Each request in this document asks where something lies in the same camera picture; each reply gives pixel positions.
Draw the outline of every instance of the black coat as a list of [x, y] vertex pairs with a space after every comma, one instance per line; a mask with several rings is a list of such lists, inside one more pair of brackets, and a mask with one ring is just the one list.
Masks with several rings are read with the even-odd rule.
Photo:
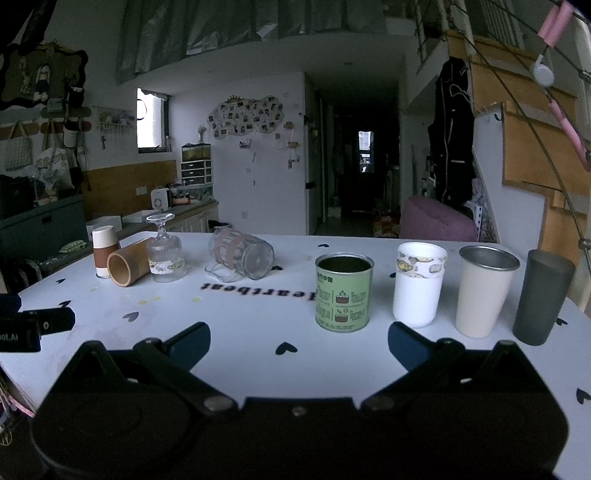
[[435, 119], [428, 128], [437, 200], [459, 207], [472, 198], [474, 116], [468, 94], [468, 71], [451, 57], [436, 83]]

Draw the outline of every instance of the hanging bag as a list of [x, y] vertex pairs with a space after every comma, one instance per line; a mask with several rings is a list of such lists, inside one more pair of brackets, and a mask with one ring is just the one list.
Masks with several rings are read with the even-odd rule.
[[[54, 146], [48, 148], [50, 131]], [[43, 151], [35, 160], [35, 167], [39, 173], [38, 177], [45, 184], [46, 189], [60, 191], [74, 188], [70, 177], [68, 154], [66, 150], [59, 147], [59, 140], [51, 118], [47, 121], [47, 133], [43, 137]]]
[[[18, 126], [21, 136], [13, 138], [14, 131]], [[6, 171], [20, 170], [28, 167], [33, 163], [33, 148], [31, 146], [31, 139], [25, 133], [20, 120], [12, 126], [10, 136], [6, 141], [6, 150], [4, 154], [4, 169]]]

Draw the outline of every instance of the white tabletop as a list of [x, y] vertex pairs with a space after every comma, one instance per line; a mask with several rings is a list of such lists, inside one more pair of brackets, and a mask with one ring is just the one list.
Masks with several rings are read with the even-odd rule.
[[[125, 246], [155, 235], [141, 232], [122, 241]], [[202, 289], [216, 281], [203, 271], [210, 258], [206, 233], [178, 233], [189, 271], [182, 280], [159, 284], [149, 275], [128, 288], [95, 276], [92, 257], [45, 278], [21, 293], [22, 309], [57, 307], [70, 300], [76, 314], [71, 332], [43, 337], [40, 353], [0, 353], [0, 366], [37, 408], [81, 343], [100, 340], [108, 349], [126, 349], [146, 337], [162, 340], [195, 322], [206, 322], [212, 334], [209, 353], [193, 368], [199, 376], [239, 403], [246, 397], [352, 397], [359, 403], [406, 373], [388, 350], [392, 316], [397, 246], [394, 239], [261, 235], [275, 249], [272, 271], [258, 281], [244, 279], [234, 290]], [[431, 340], [453, 337], [470, 349], [490, 349], [500, 339], [516, 340], [511, 333], [521, 292], [525, 262], [517, 271], [505, 307], [490, 336], [472, 339], [454, 327], [461, 259], [467, 244], [435, 242], [449, 253], [437, 317], [418, 331]], [[314, 321], [316, 289], [314, 260], [321, 254], [350, 251], [375, 261], [366, 328], [332, 333]], [[240, 287], [250, 287], [243, 295]], [[252, 294], [256, 288], [262, 291]], [[273, 289], [272, 294], [264, 294]], [[288, 290], [278, 295], [279, 290]], [[306, 293], [294, 297], [296, 291]], [[128, 313], [138, 316], [130, 322]], [[569, 420], [569, 440], [556, 474], [568, 479], [588, 478], [591, 472], [591, 401], [576, 399], [578, 388], [591, 393], [591, 320], [567, 300], [542, 346], [519, 342], [554, 394]], [[297, 353], [275, 354], [289, 342]]]

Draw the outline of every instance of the can label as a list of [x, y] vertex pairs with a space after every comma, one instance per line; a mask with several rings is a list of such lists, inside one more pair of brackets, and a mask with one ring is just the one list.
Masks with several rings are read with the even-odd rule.
[[316, 322], [333, 332], [354, 332], [369, 320], [372, 269], [341, 274], [316, 268]]

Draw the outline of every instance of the photo collage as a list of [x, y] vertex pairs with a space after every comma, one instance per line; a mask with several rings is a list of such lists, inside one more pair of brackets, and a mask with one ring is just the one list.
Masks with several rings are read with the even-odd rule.
[[283, 120], [283, 104], [275, 96], [261, 100], [231, 98], [207, 116], [215, 139], [251, 132], [271, 133]]

